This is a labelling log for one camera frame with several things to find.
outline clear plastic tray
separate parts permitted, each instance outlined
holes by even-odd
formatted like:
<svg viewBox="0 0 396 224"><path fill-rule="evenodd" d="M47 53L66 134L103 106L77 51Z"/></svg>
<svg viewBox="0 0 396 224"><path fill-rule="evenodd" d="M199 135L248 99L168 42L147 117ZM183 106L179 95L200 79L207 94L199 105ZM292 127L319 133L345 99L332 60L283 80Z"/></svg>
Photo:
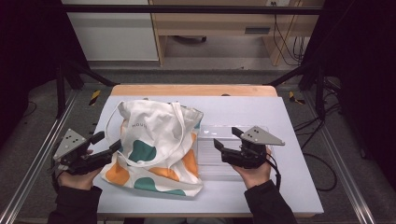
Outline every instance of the clear plastic tray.
<svg viewBox="0 0 396 224"><path fill-rule="evenodd" d="M265 131L268 128L258 125ZM203 178L216 176L216 177L238 177L240 175L231 167L227 162L221 161L220 152L214 147L213 138L218 139L225 147L230 149L239 150L241 146L241 139L232 134L231 128L236 127L245 132L253 126L247 125L202 125L198 134L197 141L195 142L197 163L199 166L199 175ZM272 151L272 156L275 158L275 152L272 146L268 146Z"/></svg>

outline white cabinet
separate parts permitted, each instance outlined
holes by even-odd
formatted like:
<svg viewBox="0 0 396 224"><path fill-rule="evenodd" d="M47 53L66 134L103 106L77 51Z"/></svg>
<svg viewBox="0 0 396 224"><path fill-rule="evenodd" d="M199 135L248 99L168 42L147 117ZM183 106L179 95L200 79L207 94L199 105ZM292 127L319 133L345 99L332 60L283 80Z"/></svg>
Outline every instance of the white cabinet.
<svg viewBox="0 0 396 224"><path fill-rule="evenodd" d="M148 5L147 0L63 0L64 4ZM68 13L88 61L158 61L150 14Z"/></svg>

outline wooden table edge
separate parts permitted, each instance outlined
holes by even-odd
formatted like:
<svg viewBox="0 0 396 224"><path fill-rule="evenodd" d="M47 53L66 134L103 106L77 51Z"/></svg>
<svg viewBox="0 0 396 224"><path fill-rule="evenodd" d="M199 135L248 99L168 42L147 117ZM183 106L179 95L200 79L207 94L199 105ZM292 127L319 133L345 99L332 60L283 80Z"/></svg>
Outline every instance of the wooden table edge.
<svg viewBox="0 0 396 224"><path fill-rule="evenodd" d="M263 85L117 85L111 94L115 95L184 95L184 96L277 96L276 89Z"/></svg>

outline tote bag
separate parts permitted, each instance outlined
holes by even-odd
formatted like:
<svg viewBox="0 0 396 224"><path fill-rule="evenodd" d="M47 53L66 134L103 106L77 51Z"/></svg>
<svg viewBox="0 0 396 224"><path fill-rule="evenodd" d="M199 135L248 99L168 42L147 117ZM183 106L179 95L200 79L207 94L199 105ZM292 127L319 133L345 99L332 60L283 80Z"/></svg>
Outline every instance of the tote bag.
<svg viewBox="0 0 396 224"><path fill-rule="evenodd" d="M120 102L118 110L122 148L103 168L102 178L126 188L195 196L203 184L191 147L204 114L150 100Z"/></svg>

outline metal rail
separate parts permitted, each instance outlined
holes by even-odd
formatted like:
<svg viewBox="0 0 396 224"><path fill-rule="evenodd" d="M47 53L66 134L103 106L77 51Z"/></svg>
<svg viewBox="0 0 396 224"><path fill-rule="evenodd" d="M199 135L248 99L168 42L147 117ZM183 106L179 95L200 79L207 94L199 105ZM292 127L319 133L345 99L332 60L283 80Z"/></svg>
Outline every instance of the metal rail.
<svg viewBox="0 0 396 224"><path fill-rule="evenodd" d="M27 171L25 177L20 183L17 191L15 192L14 196L8 203L7 208L1 214L0 224L8 224L14 222L15 218L17 217L17 214L21 210L24 201L26 200L30 190L32 189L33 184L37 180L37 177L46 161L46 158L50 154L50 150L55 144L55 140L59 135L59 132L61 131L62 127L64 126L64 122L69 116L77 96L78 96L78 91L71 92L71 95L67 100L66 103L67 107L63 115L59 119L55 120L51 130L49 131L49 134L47 135L41 148L38 150L38 153L35 156L34 161L32 162L29 170Z"/></svg>
<svg viewBox="0 0 396 224"><path fill-rule="evenodd" d="M243 6L183 6L183 5L43 5L44 10L89 13L199 13L199 14L276 14L322 15L337 10L321 7L243 7Z"/></svg>
<svg viewBox="0 0 396 224"><path fill-rule="evenodd" d="M311 94L305 93L304 96L312 113L316 115L314 100L312 99ZM366 201L364 201L361 191L353 179L352 174L349 172L337 146L332 140L332 136L330 135L329 130L326 128L326 125L320 129L320 132L327 145L326 148L328 149L330 158L332 159L334 170L338 174L338 177L344 186L346 195L348 196L353 209L355 210L356 216L358 217L361 224L375 224L375 220L370 208L368 207Z"/></svg>

